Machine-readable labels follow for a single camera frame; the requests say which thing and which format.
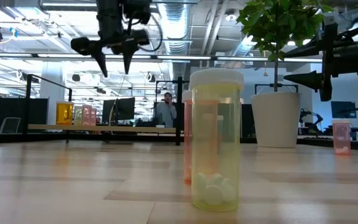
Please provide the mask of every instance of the cable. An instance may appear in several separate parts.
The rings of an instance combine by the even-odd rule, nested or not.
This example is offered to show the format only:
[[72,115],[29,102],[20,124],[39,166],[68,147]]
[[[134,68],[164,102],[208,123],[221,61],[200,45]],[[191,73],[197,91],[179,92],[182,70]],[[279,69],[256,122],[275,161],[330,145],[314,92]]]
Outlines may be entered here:
[[127,75],[127,74],[125,74],[125,75],[124,75],[124,78],[122,79],[122,82],[121,82],[121,85],[120,85],[120,87],[119,87],[119,91],[118,91],[118,94],[117,94],[117,98],[116,98],[116,100],[115,100],[115,102],[114,102],[114,104],[112,105],[112,108],[111,108],[111,110],[110,110],[109,126],[111,126],[112,112],[114,111],[114,108],[116,107],[116,104],[117,104],[117,101],[118,101],[118,96],[119,96],[119,94],[120,94],[120,92],[121,92],[121,90],[122,90],[122,86],[123,86],[123,84],[124,84],[126,75]]
[[153,50],[145,49],[144,47],[139,46],[140,49],[142,49],[142,50],[144,50],[146,52],[156,52],[162,45],[163,33],[162,33],[161,25],[157,22],[157,19],[153,16],[153,14],[152,14],[152,18],[153,18],[154,22],[158,25],[158,31],[160,32],[160,43]]

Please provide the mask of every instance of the man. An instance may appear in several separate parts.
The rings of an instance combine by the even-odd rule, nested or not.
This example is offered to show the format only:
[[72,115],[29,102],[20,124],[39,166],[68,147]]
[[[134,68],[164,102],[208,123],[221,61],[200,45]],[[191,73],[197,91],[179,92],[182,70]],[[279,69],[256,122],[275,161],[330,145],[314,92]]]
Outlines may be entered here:
[[173,120],[177,118],[177,109],[172,105],[171,93],[164,94],[164,102],[157,105],[154,113],[158,124],[165,124],[166,128],[173,127]]

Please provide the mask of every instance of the white pill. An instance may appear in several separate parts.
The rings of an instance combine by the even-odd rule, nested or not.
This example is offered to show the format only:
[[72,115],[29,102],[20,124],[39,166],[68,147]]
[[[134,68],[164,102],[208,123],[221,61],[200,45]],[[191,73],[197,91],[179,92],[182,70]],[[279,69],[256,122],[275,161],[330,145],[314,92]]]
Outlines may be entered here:
[[208,186],[205,190],[204,200],[209,205],[220,205],[223,201],[222,190],[217,186]]
[[197,190],[205,190],[207,186],[208,178],[203,173],[198,173],[195,178],[195,184]]
[[233,202],[236,200],[236,190],[234,187],[230,184],[229,179],[225,178],[222,183],[221,187],[222,193],[223,193],[223,200],[225,202]]
[[221,174],[213,174],[208,181],[208,186],[215,185],[220,187],[223,182],[223,176]]

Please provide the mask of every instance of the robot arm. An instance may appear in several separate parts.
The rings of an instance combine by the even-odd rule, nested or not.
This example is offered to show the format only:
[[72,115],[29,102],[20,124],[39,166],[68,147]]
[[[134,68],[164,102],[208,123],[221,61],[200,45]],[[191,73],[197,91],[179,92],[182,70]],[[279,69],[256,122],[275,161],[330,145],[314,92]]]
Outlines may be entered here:
[[358,42],[352,39],[358,34],[358,28],[337,35],[337,23],[332,16],[325,17],[323,23],[323,32],[318,32],[310,43],[285,54],[285,57],[304,57],[318,55],[323,51],[323,72],[287,75],[284,79],[319,91],[320,100],[329,101],[333,90],[331,76],[358,74]]
[[[131,30],[134,25],[132,21],[137,19],[136,24],[147,24],[152,16],[150,3],[151,0],[96,0],[100,40],[93,41],[86,37],[73,39],[72,49],[79,54],[92,56],[99,64],[103,75],[107,77],[106,57],[102,48],[110,48],[116,55],[123,54],[125,72],[128,74],[133,54],[140,45],[150,43],[145,30]],[[126,30],[122,26],[123,16],[129,20]]]

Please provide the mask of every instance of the yellow container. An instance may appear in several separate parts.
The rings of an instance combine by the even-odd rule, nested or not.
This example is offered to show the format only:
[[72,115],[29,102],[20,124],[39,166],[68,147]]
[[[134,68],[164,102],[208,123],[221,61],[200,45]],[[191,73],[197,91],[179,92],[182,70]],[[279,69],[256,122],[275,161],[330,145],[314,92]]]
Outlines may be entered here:
[[193,94],[191,196],[203,210],[225,212],[239,203],[240,91],[243,74],[218,68],[190,76]]
[[66,101],[56,102],[56,124],[71,125],[74,103]]

